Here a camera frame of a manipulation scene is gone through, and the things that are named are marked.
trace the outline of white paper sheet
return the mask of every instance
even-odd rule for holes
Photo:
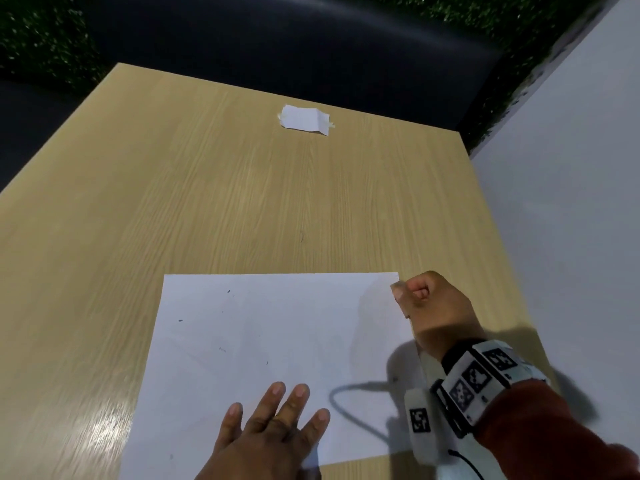
[[[295,107],[287,104],[278,115],[280,124],[284,128],[302,131],[318,131],[329,136],[329,128],[333,124],[329,122],[329,115],[319,109],[309,107]]]
[[[165,276],[120,479],[194,478],[229,405],[243,403],[244,423],[279,380],[311,389],[300,424],[320,408],[332,413],[320,465],[409,450],[402,400],[424,377],[389,290],[397,279]]]

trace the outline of fingernail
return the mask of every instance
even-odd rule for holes
[[[236,414],[240,412],[241,408],[242,408],[242,405],[240,405],[239,403],[231,404],[231,407],[229,408],[229,411],[227,411],[227,414],[229,416],[236,416]]]
[[[293,394],[295,394],[296,397],[302,397],[305,395],[306,391],[307,388],[303,384],[298,384],[296,388],[293,389]]]
[[[394,298],[402,298],[402,285],[404,285],[404,281],[398,281],[391,285],[391,292],[394,294]]]
[[[271,393],[273,395],[279,395],[282,393],[282,382],[276,382],[273,386],[271,386]]]
[[[329,421],[329,416],[329,410],[327,409],[321,409],[320,411],[318,411],[318,419],[323,423]]]

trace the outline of red sleeve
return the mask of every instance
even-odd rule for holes
[[[475,436],[509,480],[640,480],[636,455],[580,425],[542,381],[524,381],[501,393]]]

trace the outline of right hand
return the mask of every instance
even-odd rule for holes
[[[486,339],[469,298],[435,271],[398,281],[391,291],[418,345],[437,361],[460,340]]]

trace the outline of left hand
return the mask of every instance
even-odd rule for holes
[[[269,387],[244,431],[242,404],[232,404],[220,426],[213,454],[195,480],[295,480],[300,466],[329,425],[329,411],[320,409],[302,430],[298,419],[309,387],[298,384],[276,414],[285,385]]]

